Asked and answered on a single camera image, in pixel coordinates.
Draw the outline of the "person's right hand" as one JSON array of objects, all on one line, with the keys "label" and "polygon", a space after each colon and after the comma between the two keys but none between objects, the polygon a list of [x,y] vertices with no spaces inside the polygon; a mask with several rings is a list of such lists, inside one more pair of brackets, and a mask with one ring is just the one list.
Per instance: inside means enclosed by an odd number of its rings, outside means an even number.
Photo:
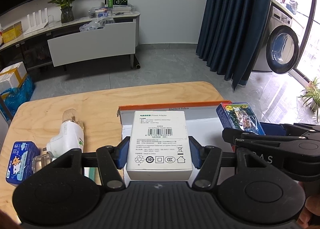
[{"label": "person's right hand", "polygon": [[314,189],[313,195],[308,195],[305,205],[297,219],[301,228],[319,228],[319,180],[314,182],[299,182],[304,191]]}]

